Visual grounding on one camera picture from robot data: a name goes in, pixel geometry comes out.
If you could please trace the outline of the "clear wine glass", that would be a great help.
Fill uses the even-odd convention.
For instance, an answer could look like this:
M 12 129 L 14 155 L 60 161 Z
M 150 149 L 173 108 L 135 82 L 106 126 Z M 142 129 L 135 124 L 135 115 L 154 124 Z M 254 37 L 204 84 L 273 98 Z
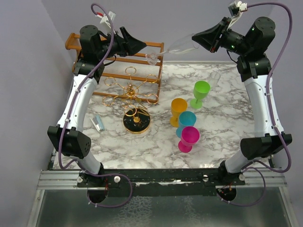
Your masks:
M 216 87 L 220 78 L 221 78 L 221 74 L 219 72 L 215 72 L 215 71 L 211 72 L 208 80 L 211 89 L 214 89 Z
M 156 65 L 158 58 L 165 54 L 185 54 L 187 52 L 196 50 L 199 48 L 199 44 L 192 40 L 194 34 L 189 34 L 183 38 L 176 40 L 165 51 L 156 53 L 154 51 L 147 52 L 145 58 L 150 65 Z

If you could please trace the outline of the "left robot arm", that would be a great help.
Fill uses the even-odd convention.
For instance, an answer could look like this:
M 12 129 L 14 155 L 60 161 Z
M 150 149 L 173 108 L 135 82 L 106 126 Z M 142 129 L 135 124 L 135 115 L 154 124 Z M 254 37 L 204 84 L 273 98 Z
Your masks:
M 81 52 L 75 62 L 73 85 L 66 108 L 56 126 L 47 135 L 59 155 L 77 162 L 87 172 L 95 187 L 104 182 L 104 167 L 90 151 L 91 139 L 83 134 L 83 123 L 89 101 L 104 70 L 104 60 L 114 55 L 133 56 L 147 45 L 132 37 L 124 27 L 121 35 L 104 35 L 94 25 L 80 29 Z

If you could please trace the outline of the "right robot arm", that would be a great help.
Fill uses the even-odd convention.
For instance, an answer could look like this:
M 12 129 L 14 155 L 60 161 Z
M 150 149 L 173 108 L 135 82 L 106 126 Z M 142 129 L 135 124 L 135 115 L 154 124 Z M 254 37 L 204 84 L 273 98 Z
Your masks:
M 254 117 L 254 137 L 244 138 L 240 150 L 220 164 L 217 179 L 228 185 L 243 168 L 260 158 L 281 151 L 292 142 L 279 121 L 273 97 L 272 69 L 265 51 L 275 38 L 275 23 L 258 17 L 246 35 L 229 28 L 232 20 L 224 17 L 217 25 L 194 34 L 192 40 L 211 53 L 222 47 L 238 55 L 237 70 L 247 90 Z

